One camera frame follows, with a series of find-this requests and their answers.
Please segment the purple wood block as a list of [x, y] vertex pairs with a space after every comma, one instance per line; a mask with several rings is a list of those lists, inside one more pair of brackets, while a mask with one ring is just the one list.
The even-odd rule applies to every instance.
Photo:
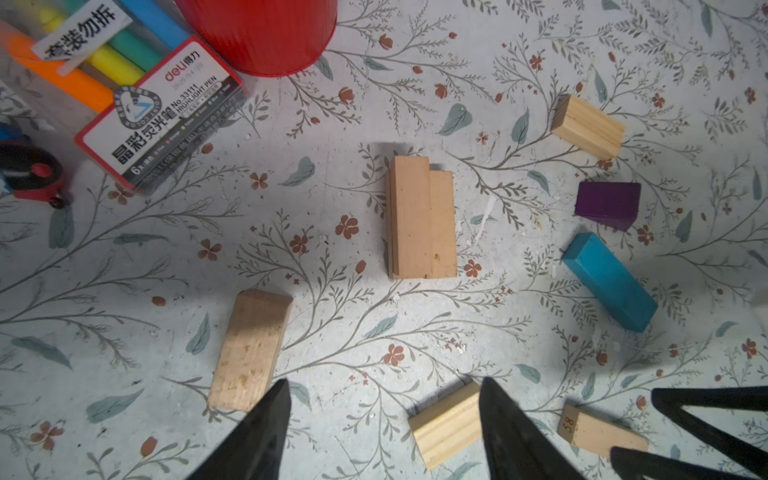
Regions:
[[638, 217], [640, 196], [639, 183], [584, 181], [579, 184], [575, 214], [626, 232]]

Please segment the grooved wood block near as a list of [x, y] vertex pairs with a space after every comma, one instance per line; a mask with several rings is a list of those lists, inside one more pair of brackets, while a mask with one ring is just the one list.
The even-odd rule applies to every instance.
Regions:
[[469, 383], [409, 419], [427, 470], [459, 453], [482, 435], [480, 385]]

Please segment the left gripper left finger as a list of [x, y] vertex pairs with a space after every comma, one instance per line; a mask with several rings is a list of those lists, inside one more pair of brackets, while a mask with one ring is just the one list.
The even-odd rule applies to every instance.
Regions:
[[290, 410], [289, 382], [280, 379], [188, 479], [278, 479]]

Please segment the numbered wood block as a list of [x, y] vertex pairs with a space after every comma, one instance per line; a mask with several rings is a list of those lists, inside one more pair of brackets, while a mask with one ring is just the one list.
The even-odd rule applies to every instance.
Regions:
[[647, 452], [649, 441], [619, 425], [599, 419], [571, 404], [565, 404], [558, 434], [571, 446], [608, 459], [613, 447]]

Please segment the small penguin toy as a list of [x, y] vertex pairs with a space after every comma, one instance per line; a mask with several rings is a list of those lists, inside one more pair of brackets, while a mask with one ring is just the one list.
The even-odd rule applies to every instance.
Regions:
[[1, 188], [22, 200], [39, 201], [64, 209], [65, 176], [61, 163], [35, 146], [21, 130], [1, 124]]

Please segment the grooved wood block far right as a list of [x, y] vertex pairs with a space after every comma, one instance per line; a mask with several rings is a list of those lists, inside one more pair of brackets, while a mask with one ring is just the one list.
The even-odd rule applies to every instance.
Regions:
[[557, 104], [551, 133], [598, 160], [610, 160], [621, 149], [626, 127], [574, 95]]

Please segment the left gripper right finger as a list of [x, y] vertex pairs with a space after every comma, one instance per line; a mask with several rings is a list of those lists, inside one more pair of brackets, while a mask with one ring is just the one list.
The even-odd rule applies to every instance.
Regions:
[[491, 479], [583, 479], [493, 378], [482, 381], [479, 414]]

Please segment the red pencil cup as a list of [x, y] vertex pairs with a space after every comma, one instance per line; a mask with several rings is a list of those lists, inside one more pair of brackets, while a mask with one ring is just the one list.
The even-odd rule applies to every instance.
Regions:
[[283, 77], [311, 67], [328, 46], [337, 0], [187, 0], [187, 23], [236, 70]]

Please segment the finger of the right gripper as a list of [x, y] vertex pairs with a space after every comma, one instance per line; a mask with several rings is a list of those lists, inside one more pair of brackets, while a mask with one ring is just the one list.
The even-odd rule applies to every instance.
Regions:
[[655, 454], [612, 447], [610, 462], [621, 479], [742, 480], [744, 476], [725, 473]]
[[687, 412], [685, 406], [742, 411], [767, 411], [767, 387], [714, 389], [656, 388], [652, 405], [698, 440], [718, 450], [759, 477], [767, 476], [767, 452]]

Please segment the highlighter pen pack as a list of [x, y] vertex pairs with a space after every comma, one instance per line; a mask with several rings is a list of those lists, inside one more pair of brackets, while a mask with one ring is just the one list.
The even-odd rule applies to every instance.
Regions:
[[153, 1], [5, 1], [1, 120], [156, 189], [246, 95], [207, 43]]

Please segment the grooved wood block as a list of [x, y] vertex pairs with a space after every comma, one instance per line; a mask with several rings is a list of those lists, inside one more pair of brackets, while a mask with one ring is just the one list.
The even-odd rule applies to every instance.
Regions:
[[557, 104], [551, 133], [598, 160], [610, 160], [621, 149], [626, 127], [574, 95]]
[[480, 385], [469, 383], [409, 419], [427, 470], [459, 453], [482, 435]]

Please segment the teal wood block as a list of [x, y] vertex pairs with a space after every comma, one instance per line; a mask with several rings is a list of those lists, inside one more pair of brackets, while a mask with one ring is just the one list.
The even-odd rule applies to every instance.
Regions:
[[597, 235], [577, 234], [562, 261], [625, 330], [646, 330], [658, 304]]

